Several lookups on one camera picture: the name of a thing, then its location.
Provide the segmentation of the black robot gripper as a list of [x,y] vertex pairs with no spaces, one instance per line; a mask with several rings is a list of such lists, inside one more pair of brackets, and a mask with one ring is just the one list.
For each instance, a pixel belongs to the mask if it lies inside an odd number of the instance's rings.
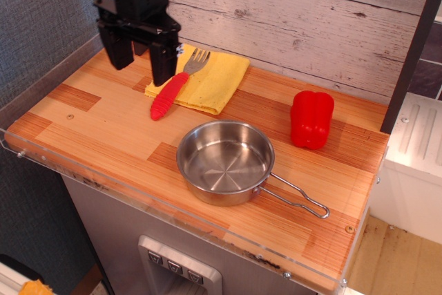
[[134,41],[149,46],[153,83],[175,75],[181,26],[167,13],[169,0],[94,0],[99,36],[111,64],[121,70],[133,62]]

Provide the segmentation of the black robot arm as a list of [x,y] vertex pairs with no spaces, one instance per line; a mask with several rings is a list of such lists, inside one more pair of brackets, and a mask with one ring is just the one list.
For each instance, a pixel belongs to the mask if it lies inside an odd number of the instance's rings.
[[167,12],[169,0],[94,0],[93,5],[99,36],[116,69],[148,52],[155,86],[175,75],[181,26]]

